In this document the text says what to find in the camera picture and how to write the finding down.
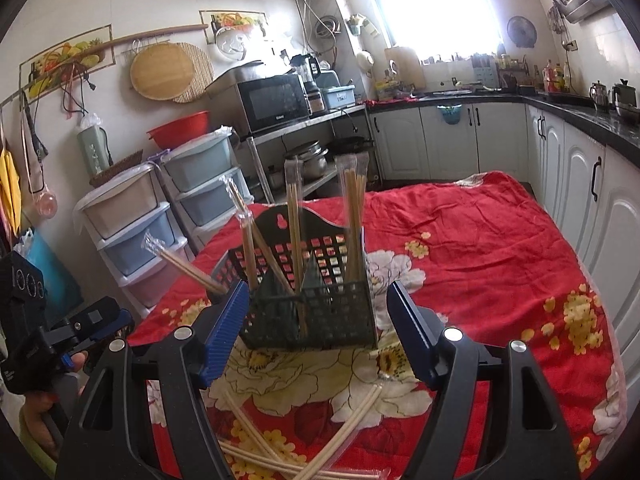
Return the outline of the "person's left hand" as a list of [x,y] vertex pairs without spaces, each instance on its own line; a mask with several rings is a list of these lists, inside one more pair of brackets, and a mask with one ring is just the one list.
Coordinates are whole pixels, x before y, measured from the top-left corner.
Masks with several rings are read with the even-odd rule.
[[58,395],[53,391],[29,392],[25,394],[20,411],[20,439],[41,466],[55,465],[58,459],[58,445],[43,420],[43,416],[57,403]]

